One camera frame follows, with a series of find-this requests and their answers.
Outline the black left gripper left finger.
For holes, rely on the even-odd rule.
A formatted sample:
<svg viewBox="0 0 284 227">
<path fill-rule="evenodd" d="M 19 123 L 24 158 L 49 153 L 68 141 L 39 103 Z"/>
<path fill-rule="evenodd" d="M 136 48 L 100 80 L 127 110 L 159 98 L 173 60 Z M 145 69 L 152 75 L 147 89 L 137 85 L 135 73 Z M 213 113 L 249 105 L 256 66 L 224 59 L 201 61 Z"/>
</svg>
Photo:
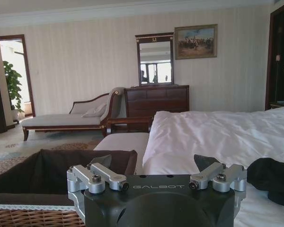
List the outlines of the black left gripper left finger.
<svg viewBox="0 0 284 227">
<path fill-rule="evenodd" d="M 111 155 L 96 157 L 86 167 L 71 166 L 67 171 L 68 192 L 79 192 L 87 189 L 92 194 L 103 193 L 106 184 L 113 191 L 126 191 L 129 183 L 125 175 L 117 174 L 109 169 Z"/>
</svg>

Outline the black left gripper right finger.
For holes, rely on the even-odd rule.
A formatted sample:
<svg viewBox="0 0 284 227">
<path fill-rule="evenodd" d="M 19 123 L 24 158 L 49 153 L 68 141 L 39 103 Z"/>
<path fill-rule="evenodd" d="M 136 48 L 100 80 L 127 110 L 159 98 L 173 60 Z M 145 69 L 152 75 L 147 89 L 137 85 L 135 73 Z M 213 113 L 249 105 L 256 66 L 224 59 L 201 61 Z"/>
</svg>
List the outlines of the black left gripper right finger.
<svg viewBox="0 0 284 227">
<path fill-rule="evenodd" d="M 193 190 L 203 190 L 212 182 L 217 192 L 228 192 L 233 189 L 237 192 L 246 191 L 247 171 L 242 165 L 233 164 L 227 167 L 214 157 L 194 155 L 195 164 L 200 171 L 190 175 L 189 187 Z"/>
</svg>

